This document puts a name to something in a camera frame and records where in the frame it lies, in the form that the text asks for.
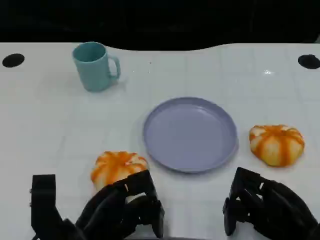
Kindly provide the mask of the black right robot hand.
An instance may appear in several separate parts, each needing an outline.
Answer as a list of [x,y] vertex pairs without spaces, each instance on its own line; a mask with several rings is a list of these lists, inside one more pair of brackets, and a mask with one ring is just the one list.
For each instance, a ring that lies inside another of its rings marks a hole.
[[286,185],[238,167],[223,209],[224,231],[248,222],[270,240],[318,240],[320,224],[306,203]]

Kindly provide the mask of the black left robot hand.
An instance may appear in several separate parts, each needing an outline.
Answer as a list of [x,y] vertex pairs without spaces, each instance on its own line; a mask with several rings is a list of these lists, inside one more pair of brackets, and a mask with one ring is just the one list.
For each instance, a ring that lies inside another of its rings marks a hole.
[[54,174],[33,175],[30,193],[36,240],[123,240],[138,225],[150,225],[155,237],[163,238],[165,211],[148,170],[103,187],[75,223],[59,214]]

